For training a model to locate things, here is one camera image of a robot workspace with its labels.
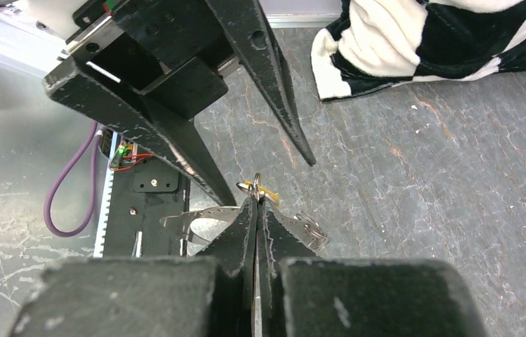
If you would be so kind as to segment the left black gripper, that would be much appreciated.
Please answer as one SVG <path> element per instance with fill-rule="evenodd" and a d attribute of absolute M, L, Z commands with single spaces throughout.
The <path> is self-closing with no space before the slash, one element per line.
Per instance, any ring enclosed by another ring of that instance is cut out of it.
<path fill-rule="evenodd" d="M 192 120 L 244 66 L 305 161 L 289 66 L 259 1 L 84 1 L 47 96 L 138 143 L 217 204 L 235 198 Z"/>

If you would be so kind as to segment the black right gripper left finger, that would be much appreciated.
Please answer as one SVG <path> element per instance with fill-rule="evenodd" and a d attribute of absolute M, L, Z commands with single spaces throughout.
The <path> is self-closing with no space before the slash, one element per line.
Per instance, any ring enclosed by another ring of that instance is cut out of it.
<path fill-rule="evenodd" d="M 66 260 L 44 270 L 10 336 L 250 336 L 258 202 L 196 256 Z"/>

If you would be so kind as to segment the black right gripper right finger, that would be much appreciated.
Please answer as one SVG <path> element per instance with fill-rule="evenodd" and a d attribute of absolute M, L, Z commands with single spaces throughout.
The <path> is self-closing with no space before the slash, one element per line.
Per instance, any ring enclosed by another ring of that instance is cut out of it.
<path fill-rule="evenodd" d="M 486 336 L 463 277 L 435 259 L 320 258 L 258 202 L 264 336 Z"/>

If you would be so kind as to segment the yellow tagged key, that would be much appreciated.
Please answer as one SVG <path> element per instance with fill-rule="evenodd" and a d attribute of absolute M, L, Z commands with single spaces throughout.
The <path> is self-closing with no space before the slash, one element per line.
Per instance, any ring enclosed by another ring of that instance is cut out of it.
<path fill-rule="evenodd" d="M 252 182 L 251 181 L 244 181 L 242 183 L 236 183 L 236 187 L 244 192 L 244 193 L 249 193 L 249 190 L 250 190 L 250 186 L 252 185 Z M 258 193 L 259 193 L 259 196 L 260 197 L 266 197 L 267 199 L 269 199 L 275 206 L 279 206 L 280 205 L 280 197 L 278 194 L 266 189 L 265 187 L 262 187 L 262 186 L 259 186 L 258 187 Z"/>

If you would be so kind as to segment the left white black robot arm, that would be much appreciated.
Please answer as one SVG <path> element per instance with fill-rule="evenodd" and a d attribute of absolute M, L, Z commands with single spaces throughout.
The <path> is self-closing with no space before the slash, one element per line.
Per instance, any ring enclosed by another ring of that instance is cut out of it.
<path fill-rule="evenodd" d="M 0 1 L 0 67 L 235 204 L 194 117 L 244 67 L 310 164 L 286 60 L 258 1 Z"/>

